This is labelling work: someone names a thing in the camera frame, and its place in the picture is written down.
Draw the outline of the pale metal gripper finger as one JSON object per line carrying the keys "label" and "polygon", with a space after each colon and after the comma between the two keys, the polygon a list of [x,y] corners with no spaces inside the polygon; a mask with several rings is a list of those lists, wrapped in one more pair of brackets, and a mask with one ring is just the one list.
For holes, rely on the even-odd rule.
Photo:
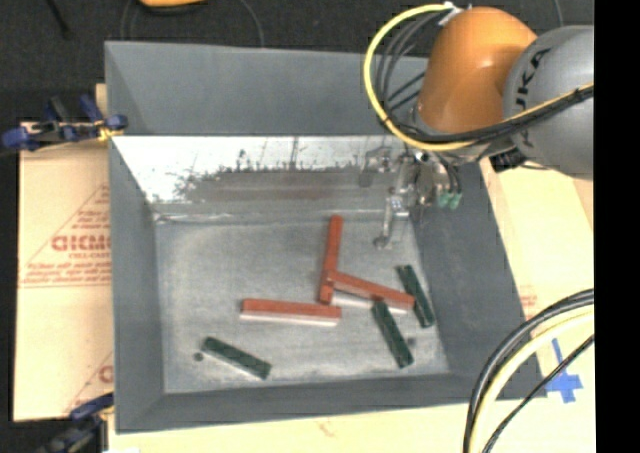
{"label": "pale metal gripper finger", "polygon": [[391,148],[376,148],[365,154],[358,175],[360,187],[370,187],[374,182],[394,170],[395,158]]}
{"label": "pale metal gripper finger", "polygon": [[409,223],[410,212],[402,197],[386,199],[381,229],[373,244],[377,249],[388,249],[400,242]]}

